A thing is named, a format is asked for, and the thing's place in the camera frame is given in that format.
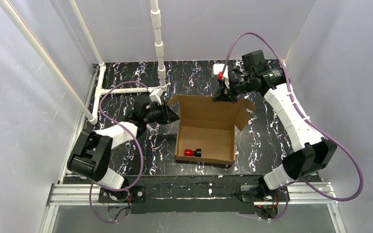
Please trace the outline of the brown cardboard box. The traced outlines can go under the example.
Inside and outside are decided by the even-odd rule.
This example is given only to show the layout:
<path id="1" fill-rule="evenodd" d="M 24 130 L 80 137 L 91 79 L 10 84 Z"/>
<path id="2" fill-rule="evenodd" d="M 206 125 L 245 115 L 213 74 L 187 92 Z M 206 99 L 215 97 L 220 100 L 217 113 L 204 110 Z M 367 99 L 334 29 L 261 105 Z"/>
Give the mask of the brown cardboard box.
<path id="1" fill-rule="evenodd" d="M 213 102 L 210 96 L 175 95 L 169 105 L 179 105 L 176 161 L 231 166 L 235 162 L 235 130 L 243 131 L 255 111 L 249 99 Z M 202 150 L 201 157 L 184 156 L 185 149 Z"/>

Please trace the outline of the red black knob toy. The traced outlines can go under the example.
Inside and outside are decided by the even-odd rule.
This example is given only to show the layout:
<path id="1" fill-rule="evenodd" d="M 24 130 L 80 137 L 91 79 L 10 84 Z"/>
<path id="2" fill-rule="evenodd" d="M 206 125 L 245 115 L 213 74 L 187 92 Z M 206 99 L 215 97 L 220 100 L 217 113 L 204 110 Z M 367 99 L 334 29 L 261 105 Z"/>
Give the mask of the red black knob toy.
<path id="1" fill-rule="evenodd" d="M 202 156 L 202 150 L 201 149 L 196 149 L 196 150 L 185 149 L 184 156 L 201 157 Z"/>

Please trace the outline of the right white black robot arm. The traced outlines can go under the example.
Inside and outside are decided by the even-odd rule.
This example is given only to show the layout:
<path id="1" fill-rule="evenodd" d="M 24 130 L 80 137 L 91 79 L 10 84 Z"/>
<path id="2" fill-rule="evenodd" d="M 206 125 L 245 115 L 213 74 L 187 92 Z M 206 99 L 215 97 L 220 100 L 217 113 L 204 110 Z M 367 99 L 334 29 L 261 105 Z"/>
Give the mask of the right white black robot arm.
<path id="1" fill-rule="evenodd" d="M 213 101 L 237 102 L 238 95 L 259 93 L 278 115 L 293 149 L 279 167 L 259 179 L 258 193 L 266 194 L 326 168 L 337 145 L 308 125 L 306 114 L 296 111 L 297 99 L 287 90 L 283 69 L 270 68 L 261 50 L 243 55 L 242 61 L 244 72 L 235 69 L 236 79 L 229 78 L 224 64 L 213 65 L 213 77 L 219 83 Z"/>

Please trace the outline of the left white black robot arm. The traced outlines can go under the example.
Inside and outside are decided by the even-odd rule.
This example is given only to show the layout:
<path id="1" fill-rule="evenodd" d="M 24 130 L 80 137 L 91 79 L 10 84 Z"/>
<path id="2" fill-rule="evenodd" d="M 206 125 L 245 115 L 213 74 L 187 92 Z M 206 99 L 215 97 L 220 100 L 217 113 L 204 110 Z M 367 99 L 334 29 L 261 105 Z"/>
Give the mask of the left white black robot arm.
<path id="1" fill-rule="evenodd" d="M 124 178 L 109 167 L 112 149 L 131 140 L 134 140 L 139 148 L 137 139 L 146 131 L 147 125 L 165 125 L 179 119 L 165 101 L 162 104 L 136 103 L 124 121 L 101 130 L 81 131 L 68 158 L 67 169 L 108 190 L 126 191 L 132 188 L 140 177 L 137 176 L 131 185 L 123 187 Z"/>

